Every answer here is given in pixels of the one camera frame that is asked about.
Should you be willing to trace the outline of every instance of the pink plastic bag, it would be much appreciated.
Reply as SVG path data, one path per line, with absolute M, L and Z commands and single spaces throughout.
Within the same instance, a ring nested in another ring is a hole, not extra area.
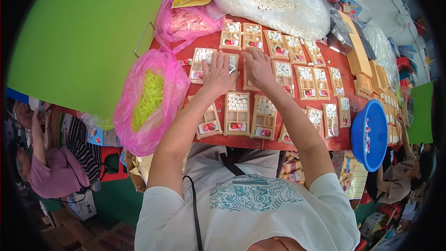
M 163 78 L 163 100 L 139 131 L 135 132 L 131 127 L 131 119 L 133 108 L 142 95 L 146 70 Z M 173 54 L 151 49 L 138 58 L 128 72 L 121 99 L 113 114 L 115 132 L 122 146 L 136 156 L 153 154 L 164 132 L 182 108 L 179 106 L 189 86 L 190 80 Z
M 161 2 L 155 20 L 155 38 L 164 51 L 177 54 L 198 37 L 207 36 L 223 29 L 223 17 L 218 16 L 219 20 L 213 20 L 216 15 L 214 14 L 215 9 L 210 9 L 207 6 L 171 9 L 173 1 L 163 0 Z M 185 42 L 174 49 L 170 48 L 170 43 L 182 40 Z

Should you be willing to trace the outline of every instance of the box packaging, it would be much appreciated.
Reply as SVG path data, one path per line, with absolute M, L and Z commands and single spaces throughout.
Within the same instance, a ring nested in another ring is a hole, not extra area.
M 364 224 L 361 226 L 360 232 L 363 237 L 371 237 L 381 226 L 380 221 L 384 219 L 386 215 L 375 212 L 367 217 Z
M 66 198 L 68 202 L 71 202 L 68 205 L 81 221 L 87 220 L 88 218 L 97 214 L 95 202 L 93 200 L 93 193 L 90 189 L 86 191 L 85 198 L 83 194 L 77 194 L 75 192 L 68 195 Z
M 96 127 L 91 132 L 87 131 L 87 142 L 99 145 L 101 147 L 115 147 L 121 148 L 122 145 L 118 136 L 115 134 L 115 130 L 104 131 L 99 127 Z

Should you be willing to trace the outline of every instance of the blue plastic bowl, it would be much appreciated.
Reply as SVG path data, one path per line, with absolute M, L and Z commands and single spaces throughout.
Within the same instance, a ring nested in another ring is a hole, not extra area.
M 365 120 L 368 118 L 370 132 L 370 153 L 365 155 Z M 351 126 L 351 151 L 354 157 L 369 172 L 375 172 L 384 160 L 387 150 L 387 120 L 383 106 L 377 100 L 370 100 L 353 120 Z

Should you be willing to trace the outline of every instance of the white t-shirt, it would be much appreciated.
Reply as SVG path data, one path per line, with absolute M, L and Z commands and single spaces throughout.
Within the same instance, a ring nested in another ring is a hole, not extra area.
M 359 243 L 356 218 L 336 174 L 319 177 L 308 191 L 237 166 L 247 175 L 221 168 L 194 180 L 204 250 L 245 251 L 274 236 L 293 238 L 307 251 L 349 251 Z M 198 250 L 189 179 L 183 185 L 184 200 L 167 187 L 144 192 L 135 250 Z

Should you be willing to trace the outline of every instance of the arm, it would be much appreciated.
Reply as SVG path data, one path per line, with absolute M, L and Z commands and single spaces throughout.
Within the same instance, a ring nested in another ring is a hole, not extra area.
M 378 175 L 376 176 L 376 187 L 386 192 L 387 194 L 390 192 L 390 182 L 389 181 L 383 181 L 383 166 L 381 165 L 378 169 Z
M 31 128 L 31 136 L 33 137 L 33 155 L 46 166 L 45 147 L 43 143 L 42 127 L 40 126 L 39 109 L 36 109 L 33 114 L 33 126 Z
M 409 144 L 409 136 L 407 135 L 406 125 L 404 124 L 404 119 L 401 116 L 401 114 L 397 115 L 397 120 L 401 125 L 401 132 L 402 132 L 401 136 L 403 138 L 404 151 L 406 152 L 406 157 L 409 158 L 410 155 L 413 154 L 413 151 Z
M 51 106 L 44 106 L 44 109 L 45 109 L 45 149 L 50 150 L 54 148 L 53 130 L 51 129 L 51 122 L 53 119 L 53 108 Z
M 164 133 L 153 154 L 147 180 L 147 188 L 163 186 L 183 196 L 182 165 L 184 155 L 193 141 L 198 124 L 206 109 L 217 97 L 226 93 L 239 72 L 229 75 L 229 56 L 222 51 L 212 54 L 212 64 L 203 60 L 203 87 L 186 107 L 178 113 Z
M 305 171 L 305 186 L 309 188 L 318 177 L 335 171 L 328 149 L 302 109 L 276 82 L 269 57 L 258 50 L 248 49 L 248 52 L 251 54 L 242 53 L 248 79 L 271 100 L 281 114 L 288 134 L 299 152 Z

